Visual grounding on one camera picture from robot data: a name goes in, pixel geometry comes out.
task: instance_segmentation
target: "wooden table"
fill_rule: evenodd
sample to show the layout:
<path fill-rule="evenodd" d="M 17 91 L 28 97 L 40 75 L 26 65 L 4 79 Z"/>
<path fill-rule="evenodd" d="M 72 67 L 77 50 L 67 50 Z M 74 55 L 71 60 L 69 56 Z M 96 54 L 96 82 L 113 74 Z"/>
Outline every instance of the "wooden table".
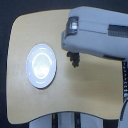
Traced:
<path fill-rule="evenodd" d="M 78 111 L 106 119 L 117 119 L 123 103 L 122 64 L 81 54 L 73 68 L 61 49 L 61 33 L 69 10 L 38 12 L 20 16 L 13 24 L 7 62 L 7 114 L 19 124 L 40 116 Z M 33 87 L 26 75 L 26 59 L 40 43 L 49 45 L 57 59 L 52 84 L 43 90 Z"/>

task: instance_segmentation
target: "white plate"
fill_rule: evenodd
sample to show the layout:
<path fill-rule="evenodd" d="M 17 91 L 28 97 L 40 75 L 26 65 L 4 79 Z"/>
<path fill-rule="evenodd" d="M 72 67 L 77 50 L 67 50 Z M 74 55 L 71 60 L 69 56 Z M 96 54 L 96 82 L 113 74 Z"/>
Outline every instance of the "white plate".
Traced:
<path fill-rule="evenodd" d="M 52 82 L 56 58 L 48 45 L 38 44 L 32 48 L 26 61 L 26 72 L 30 83 L 37 88 L 45 88 Z"/>

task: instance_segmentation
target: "dark background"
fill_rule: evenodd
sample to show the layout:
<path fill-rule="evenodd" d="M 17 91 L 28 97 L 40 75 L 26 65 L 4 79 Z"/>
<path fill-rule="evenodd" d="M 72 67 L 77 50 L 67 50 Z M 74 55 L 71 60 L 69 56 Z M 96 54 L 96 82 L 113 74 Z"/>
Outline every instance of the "dark background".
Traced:
<path fill-rule="evenodd" d="M 128 14 L 127 0 L 0 0 L 0 128 L 28 128 L 29 125 L 11 125 L 6 109 L 6 70 L 10 32 L 14 20 L 23 15 L 44 10 L 72 9 L 90 6 Z M 104 128 L 116 128 L 117 120 L 104 120 Z"/>

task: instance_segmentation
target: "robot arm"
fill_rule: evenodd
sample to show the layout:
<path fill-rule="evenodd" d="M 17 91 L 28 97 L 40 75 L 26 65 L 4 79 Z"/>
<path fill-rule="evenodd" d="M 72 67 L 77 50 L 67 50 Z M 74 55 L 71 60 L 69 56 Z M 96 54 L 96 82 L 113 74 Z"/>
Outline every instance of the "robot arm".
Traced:
<path fill-rule="evenodd" d="M 69 51 L 68 56 L 71 57 L 74 67 L 79 65 L 79 53 L 127 61 L 126 21 L 128 15 L 122 13 L 90 7 L 72 9 L 66 30 L 62 33 L 61 46 Z"/>

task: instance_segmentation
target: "gray robot arm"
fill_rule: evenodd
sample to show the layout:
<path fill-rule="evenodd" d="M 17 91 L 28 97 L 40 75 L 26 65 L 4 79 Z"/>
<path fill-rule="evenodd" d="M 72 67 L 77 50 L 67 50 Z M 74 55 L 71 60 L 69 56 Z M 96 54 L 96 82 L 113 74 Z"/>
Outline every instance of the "gray robot arm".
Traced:
<path fill-rule="evenodd" d="M 69 13 L 61 46 L 72 53 L 128 60 L 128 15 L 79 7 Z"/>

